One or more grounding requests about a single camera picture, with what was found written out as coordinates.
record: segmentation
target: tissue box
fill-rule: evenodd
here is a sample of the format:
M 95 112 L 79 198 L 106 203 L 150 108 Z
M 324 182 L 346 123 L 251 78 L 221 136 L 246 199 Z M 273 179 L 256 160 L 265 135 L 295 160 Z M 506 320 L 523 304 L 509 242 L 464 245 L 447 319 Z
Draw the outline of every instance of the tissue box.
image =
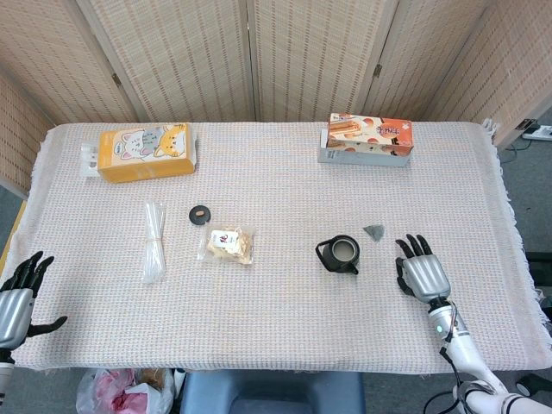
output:
M 328 130 L 320 131 L 320 146 L 318 147 L 318 162 L 330 164 L 357 164 L 362 166 L 405 166 L 411 158 L 411 153 L 397 156 L 389 153 L 361 153 L 347 149 L 328 148 Z
M 195 148 L 188 123 L 104 132 L 97 171 L 110 183 L 192 174 Z
M 412 150 L 412 124 L 404 119 L 331 114 L 327 148 L 404 157 Z

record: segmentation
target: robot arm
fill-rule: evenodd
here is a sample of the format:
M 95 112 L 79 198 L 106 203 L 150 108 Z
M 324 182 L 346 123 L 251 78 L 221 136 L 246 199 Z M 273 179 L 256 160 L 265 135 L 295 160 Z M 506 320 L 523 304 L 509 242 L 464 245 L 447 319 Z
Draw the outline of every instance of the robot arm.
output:
M 412 235 L 406 237 L 411 246 L 403 240 L 397 240 L 406 256 L 406 259 L 396 259 L 400 289 L 430 306 L 430 321 L 442 341 L 440 354 L 455 373 L 469 373 L 478 379 L 463 383 L 458 380 L 454 394 L 460 401 L 459 412 L 552 414 L 552 409 L 544 405 L 508 393 L 504 384 L 483 361 L 456 305 L 449 300 L 449 280 L 430 245 L 420 235 L 417 239 Z
M 53 262 L 53 257 L 48 257 L 36 266 L 41 257 L 42 252 L 38 252 L 25 260 L 0 288 L 0 405 L 15 365 L 11 351 L 19 348 L 26 338 L 53 332 L 67 320 L 60 317 L 49 325 L 31 324 L 44 273 Z

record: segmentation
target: paper label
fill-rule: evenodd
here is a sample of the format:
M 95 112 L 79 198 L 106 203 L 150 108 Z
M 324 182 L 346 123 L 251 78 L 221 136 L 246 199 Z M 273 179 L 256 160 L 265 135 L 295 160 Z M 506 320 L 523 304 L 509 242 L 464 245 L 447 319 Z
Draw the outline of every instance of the paper label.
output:
M 217 248 L 223 248 L 228 253 L 235 253 L 238 245 L 236 231 L 213 230 L 210 233 L 210 242 Z

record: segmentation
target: plastic bag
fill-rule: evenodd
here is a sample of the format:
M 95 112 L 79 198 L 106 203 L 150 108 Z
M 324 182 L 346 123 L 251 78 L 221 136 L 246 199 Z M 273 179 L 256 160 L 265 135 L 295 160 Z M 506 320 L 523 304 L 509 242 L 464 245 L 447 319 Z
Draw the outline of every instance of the plastic bag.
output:
M 167 414 L 173 406 L 174 380 L 161 369 L 164 381 L 159 391 L 143 383 L 135 386 L 132 369 L 89 369 L 77 390 L 78 414 Z
M 253 262 L 254 231 L 249 227 L 216 225 L 205 226 L 199 244 L 198 260 L 235 261 L 242 265 Z
M 142 282 L 153 283 L 165 275 L 165 255 L 163 253 L 163 225 L 165 206 L 162 203 L 146 202 L 146 255 L 144 256 L 144 276 Z

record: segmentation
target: table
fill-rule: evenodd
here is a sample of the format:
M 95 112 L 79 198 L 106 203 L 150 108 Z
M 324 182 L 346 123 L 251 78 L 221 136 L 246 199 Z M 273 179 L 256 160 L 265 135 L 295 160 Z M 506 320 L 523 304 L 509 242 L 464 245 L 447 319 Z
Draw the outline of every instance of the table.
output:
M 29 339 L 20 366 L 269 368 L 448 372 L 427 306 L 395 280 L 394 239 L 424 235 L 451 298 L 492 369 L 552 365 L 550 337 L 481 126 L 414 122 L 407 167 L 317 163 L 322 122 L 197 123 L 191 176 L 112 185 L 78 175 L 82 141 L 136 124 L 68 124 L 48 132 L 3 277 L 36 250 L 56 259 L 34 323 L 66 325 Z M 141 282 L 144 202 L 166 204 L 166 277 Z M 256 229 L 254 264 L 196 260 L 213 223 Z M 363 231 L 383 224 L 376 243 Z M 337 234 L 361 246 L 359 275 L 328 273 L 314 247 Z

